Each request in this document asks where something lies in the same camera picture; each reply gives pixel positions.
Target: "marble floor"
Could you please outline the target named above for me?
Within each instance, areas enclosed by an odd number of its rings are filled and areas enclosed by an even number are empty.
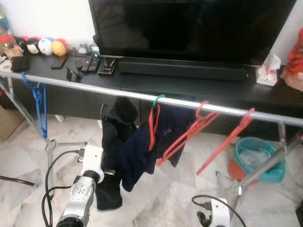
[[[67,117],[63,123],[49,116],[49,138],[60,142],[88,141],[100,146],[102,130],[97,121]],[[157,167],[153,175],[143,174],[131,192],[121,189],[123,205],[114,211],[99,212],[94,202],[89,227],[197,227],[200,209],[191,197],[208,194],[223,197],[230,181],[227,165],[233,151],[230,145],[198,177],[196,170],[220,145],[224,136],[200,133],[184,149],[179,164],[169,162]],[[0,227],[41,227],[41,199],[45,192],[47,170],[45,144],[24,122],[7,140],[0,141],[0,175],[36,183],[35,187],[0,181]],[[72,148],[60,148],[54,156]],[[257,183],[248,187],[239,213],[248,227],[299,227],[295,207],[303,198],[303,150],[298,148],[286,158],[287,174],[282,183]],[[63,156],[54,166],[54,184],[70,185],[81,170],[74,154]],[[67,203],[68,190],[57,190],[53,204],[56,223]],[[241,226],[233,218],[232,226]]]

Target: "black television screen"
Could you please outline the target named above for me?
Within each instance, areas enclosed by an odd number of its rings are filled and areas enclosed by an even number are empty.
[[[102,55],[261,65],[295,0],[89,0]]]

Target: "cardboard box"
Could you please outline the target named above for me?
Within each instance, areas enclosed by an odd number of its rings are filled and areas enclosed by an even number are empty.
[[[23,120],[18,110],[6,110],[0,106],[0,138],[6,140]]]

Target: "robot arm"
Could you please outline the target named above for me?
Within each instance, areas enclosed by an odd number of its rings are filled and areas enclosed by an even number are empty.
[[[103,149],[100,147],[86,146],[81,177],[70,189],[69,201],[57,227],[87,226],[96,184],[104,179],[101,170],[102,152]]]

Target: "white wall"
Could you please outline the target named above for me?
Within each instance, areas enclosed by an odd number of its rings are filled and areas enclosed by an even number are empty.
[[[70,44],[91,42],[95,34],[88,0],[0,0],[15,35],[64,38]],[[303,0],[286,21],[272,52],[287,64],[287,54],[303,27]]]

